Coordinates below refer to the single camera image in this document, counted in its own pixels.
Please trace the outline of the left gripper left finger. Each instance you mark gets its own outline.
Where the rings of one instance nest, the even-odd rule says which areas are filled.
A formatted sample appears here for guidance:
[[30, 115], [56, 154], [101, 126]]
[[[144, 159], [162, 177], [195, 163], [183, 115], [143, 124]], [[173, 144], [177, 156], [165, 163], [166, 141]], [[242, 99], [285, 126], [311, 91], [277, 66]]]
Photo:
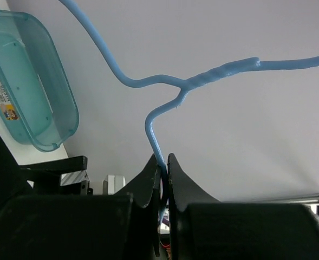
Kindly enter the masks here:
[[33, 195], [0, 212], [0, 259], [155, 259], [160, 167], [143, 170], [113, 195]]

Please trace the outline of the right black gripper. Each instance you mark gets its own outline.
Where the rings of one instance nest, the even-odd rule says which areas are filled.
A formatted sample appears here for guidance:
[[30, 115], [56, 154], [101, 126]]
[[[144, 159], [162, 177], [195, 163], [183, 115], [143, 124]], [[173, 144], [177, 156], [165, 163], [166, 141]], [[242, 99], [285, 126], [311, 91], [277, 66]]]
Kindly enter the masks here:
[[87, 165], [88, 158], [81, 155], [19, 168], [37, 194], [90, 195]]

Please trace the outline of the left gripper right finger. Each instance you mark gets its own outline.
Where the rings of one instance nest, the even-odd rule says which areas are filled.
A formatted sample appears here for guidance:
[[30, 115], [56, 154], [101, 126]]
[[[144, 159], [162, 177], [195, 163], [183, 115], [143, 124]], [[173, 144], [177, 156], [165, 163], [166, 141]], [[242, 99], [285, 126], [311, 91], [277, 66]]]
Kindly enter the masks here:
[[302, 204], [222, 203], [168, 156], [173, 259], [319, 259], [319, 216]]

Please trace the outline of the light blue wire hanger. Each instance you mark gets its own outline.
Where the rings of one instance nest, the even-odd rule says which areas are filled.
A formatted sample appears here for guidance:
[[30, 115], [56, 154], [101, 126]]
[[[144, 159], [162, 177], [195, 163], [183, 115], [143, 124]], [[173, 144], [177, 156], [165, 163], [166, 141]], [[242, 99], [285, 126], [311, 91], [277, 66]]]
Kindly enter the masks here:
[[121, 70], [102, 36], [82, 9], [74, 1], [60, 1], [60, 3], [64, 5], [82, 25], [105, 59], [105, 62], [109, 66], [111, 72], [123, 85], [139, 89], [155, 84], [165, 84], [180, 89], [177, 97], [152, 110], [146, 116], [144, 124], [147, 139], [161, 169], [160, 177], [162, 181], [162, 197], [158, 213], [158, 226], [160, 226], [164, 220], [164, 212], [168, 202], [168, 170], [153, 130], [153, 122], [155, 118], [180, 106], [190, 91], [226, 77], [246, 72], [300, 70], [319, 67], [319, 56], [298, 60], [279, 61], [262, 61], [257, 57], [249, 57], [225, 63], [219, 67], [215, 67], [203, 73], [189, 77], [188, 79], [181, 79], [165, 74], [152, 75], [142, 79], [132, 79]]

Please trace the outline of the teal plastic basin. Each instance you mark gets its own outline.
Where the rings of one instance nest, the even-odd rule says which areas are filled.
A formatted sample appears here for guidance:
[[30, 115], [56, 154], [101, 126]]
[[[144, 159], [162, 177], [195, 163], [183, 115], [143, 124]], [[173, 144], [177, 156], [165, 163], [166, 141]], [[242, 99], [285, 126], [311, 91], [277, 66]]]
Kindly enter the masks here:
[[58, 149], [79, 111], [51, 36], [34, 16], [0, 9], [0, 116], [18, 143]]

